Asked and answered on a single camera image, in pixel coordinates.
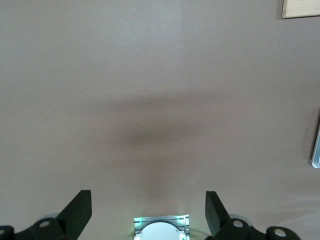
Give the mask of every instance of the gray surface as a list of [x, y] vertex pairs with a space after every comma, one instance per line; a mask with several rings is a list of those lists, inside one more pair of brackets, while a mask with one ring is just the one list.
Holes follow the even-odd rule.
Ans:
[[260, 231], [318, 239], [320, 18], [281, 10], [1, 1], [0, 225], [21, 231], [91, 189], [80, 240], [130, 239], [134, 217], [184, 214], [203, 240], [210, 190]]

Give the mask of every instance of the beige tabletop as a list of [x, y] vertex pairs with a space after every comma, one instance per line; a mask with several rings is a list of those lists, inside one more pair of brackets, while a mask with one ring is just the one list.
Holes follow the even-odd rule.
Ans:
[[216, 191], [259, 231], [319, 239], [320, 17], [281, 14], [281, 0], [1, 1], [0, 225], [90, 189], [80, 240], [184, 214], [204, 240]]

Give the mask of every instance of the black mechanical part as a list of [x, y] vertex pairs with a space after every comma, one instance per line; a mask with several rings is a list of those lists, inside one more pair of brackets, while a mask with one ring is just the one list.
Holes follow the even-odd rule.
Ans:
[[18, 233], [0, 226], [0, 240], [77, 240], [91, 215], [91, 191], [81, 190], [56, 218], [41, 219]]
[[238, 218], [231, 218], [215, 191], [205, 196], [205, 218], [212, 236], [206, 240], [301, 240], [290, 229], [271, 226], [266, 234]]

